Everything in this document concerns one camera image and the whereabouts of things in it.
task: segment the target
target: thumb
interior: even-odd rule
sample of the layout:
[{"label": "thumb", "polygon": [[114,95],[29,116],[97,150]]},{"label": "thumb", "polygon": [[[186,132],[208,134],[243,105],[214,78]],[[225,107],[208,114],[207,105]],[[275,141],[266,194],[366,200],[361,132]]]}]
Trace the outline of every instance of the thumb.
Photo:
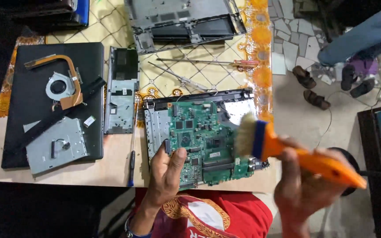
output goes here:
[{"label": "thumb", "polygon": [[180,177],[183,164],[185,163],[186,154],[185,148],[180,148],[174,152],[170,162],[168,163],[168,169],[166,172],[166,175],[169,178],[174,179]]},{"label": "thumb", "polygon": [[285,148],[278,159],[282,161],[280,187],[293,194],[301,185],[301,169],[296,151],[293,148]]}]

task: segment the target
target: bracelet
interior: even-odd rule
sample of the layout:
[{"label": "bracelet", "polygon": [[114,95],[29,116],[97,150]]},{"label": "bracelet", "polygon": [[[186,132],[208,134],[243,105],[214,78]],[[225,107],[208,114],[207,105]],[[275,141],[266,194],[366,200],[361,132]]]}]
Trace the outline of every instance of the bracelet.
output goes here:
[{"label": "bracelet", "polygon": [[126,237],[127,238],[150,238],[152,236],[152,230],[146,234],[146,235],[135,235],[133,234],[130,229],[129,229],[129,220],[133,218],[133,216],[129,217],[127,220],[126,220],[126,223],[124,224],[124,231],[126,232]]}]

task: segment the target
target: brush bristles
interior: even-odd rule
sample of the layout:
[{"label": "brush bristles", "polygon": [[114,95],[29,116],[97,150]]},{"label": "brush bristles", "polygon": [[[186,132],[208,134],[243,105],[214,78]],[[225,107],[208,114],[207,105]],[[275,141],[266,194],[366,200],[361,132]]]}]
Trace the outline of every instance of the brush bristles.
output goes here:
[{"label": "brush bristles", "polygon": [[235,147],[239,155],[251,155],[256,126],[256,120],[252,113],[246,113],[242,117],[235,141]]}]

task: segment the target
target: red t-shirt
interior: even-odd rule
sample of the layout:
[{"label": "red t-shirt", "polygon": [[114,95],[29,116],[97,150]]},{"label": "red t-shirt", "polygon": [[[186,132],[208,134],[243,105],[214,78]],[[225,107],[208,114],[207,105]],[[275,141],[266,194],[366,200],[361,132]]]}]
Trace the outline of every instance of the red t-shirt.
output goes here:
[{"label": "red t-shirt", "polygon": [[[136,207],[146,188],[136,188]],[[251,193],[187,190],[165,203],[152,238],[265,238],[273,221],[268,207]]]}]

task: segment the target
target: black laptop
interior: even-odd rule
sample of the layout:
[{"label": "black laptop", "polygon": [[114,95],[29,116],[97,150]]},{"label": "black laptop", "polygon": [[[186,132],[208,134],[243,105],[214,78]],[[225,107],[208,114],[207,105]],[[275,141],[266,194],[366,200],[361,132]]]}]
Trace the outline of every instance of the black laptop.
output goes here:
[{"label": "black laptop", "polygon": [[[29,167],[25,148],[16,154],[8,153],[6,148],[12,147],[24,135],[23,125],[40,121],[51,114],[54,100],[45,93],[46,85],[54,72],[68,77],[69,67],[66,61],[57,60],[28,70],[24,63],[53,54],[71,58],[74,66],[79,69],[82,87],[86,87],[98,77],[103,77],[104,47],[100,42],[19,46],[1,164],[3,169]],[[104,92],[101,89],[86,101],[86,106],[78,105],[77,110],[67,115],[72,119],[80,119],[82,124],[90,116],[95,118],[89,127],[82,126],[89,155],[79,161],[103,158],[103,102]]]}]

